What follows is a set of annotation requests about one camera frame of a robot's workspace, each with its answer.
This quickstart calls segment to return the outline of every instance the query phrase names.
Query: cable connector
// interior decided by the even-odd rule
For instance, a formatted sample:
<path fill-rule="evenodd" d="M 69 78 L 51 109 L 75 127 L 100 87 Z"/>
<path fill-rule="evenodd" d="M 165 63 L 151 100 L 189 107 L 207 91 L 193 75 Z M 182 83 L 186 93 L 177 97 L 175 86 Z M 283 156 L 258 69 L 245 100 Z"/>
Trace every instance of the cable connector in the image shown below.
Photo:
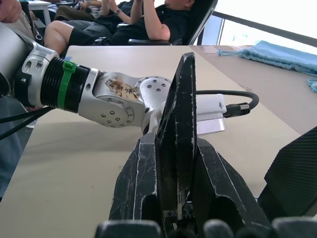
<path fill-rule="evenodd" d="M 250 113 L 250 105 L 248 103 L 238 103 L 227 105 L 227 112 L 223 114 L 224 118 L 232 118 L 243 116 Z"/>

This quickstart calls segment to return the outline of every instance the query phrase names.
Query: table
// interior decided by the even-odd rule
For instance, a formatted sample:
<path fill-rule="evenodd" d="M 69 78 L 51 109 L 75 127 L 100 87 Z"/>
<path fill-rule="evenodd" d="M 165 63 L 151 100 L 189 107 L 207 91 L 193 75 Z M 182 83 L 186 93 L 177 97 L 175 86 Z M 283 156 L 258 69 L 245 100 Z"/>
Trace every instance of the table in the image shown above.
<path fill-rule="evenodd" d="M 217 54 L 218 49 L 239 51 L 242 47 L 192 46 L 192 49 L 234 82 L 256 93 L 270 111 L 298 133 L 304 134 L 317 126 L 317 93 L 307 83 L 312 76 Z"/>
<path fill-rule="evenodd" d="M 173 78 L 180 47 L 70 47 L 73 62 L 135 77 Z M 199 54 L 197 89 L 243 90 Z M 226 97 L 226 103 L 244 102 Z M 243 176 L 254 195 L 278 150 L 299 136 L 265 106 L 226 119 L 226 131 L 203 136 Z M 53 110 L 40 118 L 0 205 L 3 237 L 91 238 L 107 220 L 116 177 L 141 130 L 108 128 Z"/>
<path fill-rule="evenodd" d="M 44 19 L 45 19 L 45 24 L 49 25 L 51 22 L 50 18 L 50 13 L 48 6 L 51 5 L 52 3 L 47 2 L 47 1 L 29 1 L 29 10 L 42 10 L 44 13 Z"/>

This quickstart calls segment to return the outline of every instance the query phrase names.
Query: black cord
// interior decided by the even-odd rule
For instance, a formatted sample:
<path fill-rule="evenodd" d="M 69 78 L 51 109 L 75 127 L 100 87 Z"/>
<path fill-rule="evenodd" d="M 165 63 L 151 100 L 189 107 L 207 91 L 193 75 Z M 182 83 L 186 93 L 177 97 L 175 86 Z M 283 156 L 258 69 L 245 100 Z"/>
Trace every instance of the black cord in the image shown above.
<path fill-rule="evenodd" d="M 44 114 L 48 113 L 50 110 L 46 111 L 46 112 L 42 112 L 39 115 L 35 115 L 32 116 L 28 119 L 26 119 L 25 121 L 23 121 L 22 123 L 20 123 L 19 125 L 15 126 L 14 128 L 12 128 L 11 130 L 6 131 L 5 133 L 0 135 L 0 140 L 5 139 L 6 137 L 16 133 L 18 130 L 22 129 L 23 127 L 25 127 L 26 125 L 30 124 L 31 122 L 35 121 L 36 119 L 40 118 L 41 116 L 43 116 Z"/>
<path fill-rule="evenodd" d="M 33 112 L 23 113 L 20 115 L 9 117 L 9 118 L 1 118 L 0 123 L 6 123 L 9 121 L 20 120 L 20 119 L 29 118 L 31 116 L 36 116 L 36 115 L 44 115 L 45 113 L 49 112 L 52 109 L 53 108 L 51 108 L 51 107 L 46 107 L 46 108 L 38 109 L 38 110 L 33 111 Z"/>
<path fill-rule="evenodd" d="M 197 95 L 202 94 L 223 94 L 251 98 L 252 101 L 249 103 L 249 109 L 252 110 L 259 104 L 259 97 L 255 93 L 244 92 L 244 91 L 230 91 L 230 90 L 200 90 L 196 92 Z"/>

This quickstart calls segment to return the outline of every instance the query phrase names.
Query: black chair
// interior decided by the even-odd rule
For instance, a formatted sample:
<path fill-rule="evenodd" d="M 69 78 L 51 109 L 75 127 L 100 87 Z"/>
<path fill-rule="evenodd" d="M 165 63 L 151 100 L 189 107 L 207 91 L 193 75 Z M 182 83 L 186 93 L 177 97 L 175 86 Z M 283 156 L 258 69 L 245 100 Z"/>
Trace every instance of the black chair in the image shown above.
<path fill-rule="evenodd" d="M 193 45 L 207 20 L 212 15 L 218 0 L 196 0 L 190 10 L 190 26 L 187 35 L 183 39 L 178 39 L 173 43 L 168 41 L 136 40 L 130 39 L 129 44 L 134 46 L 177 46 Z"/>

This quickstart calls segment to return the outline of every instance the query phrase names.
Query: green strap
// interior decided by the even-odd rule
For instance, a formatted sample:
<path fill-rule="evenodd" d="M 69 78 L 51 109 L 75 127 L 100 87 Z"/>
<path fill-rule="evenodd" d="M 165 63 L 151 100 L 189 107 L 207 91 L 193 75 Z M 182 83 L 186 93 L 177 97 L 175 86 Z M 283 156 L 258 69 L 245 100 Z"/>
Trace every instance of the green strap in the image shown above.
<path fill-rule="evenodd" d="M 71 75 L 76 70 L 76 64 L 74 64 L 73 62 L 64 61 L 63 70 L 64 70 L 64 74 L 60 82 L 58 96 L 57 96 L 57 107 L 59 109 L 64 110 L 67 87 L 68 87 Z"/>

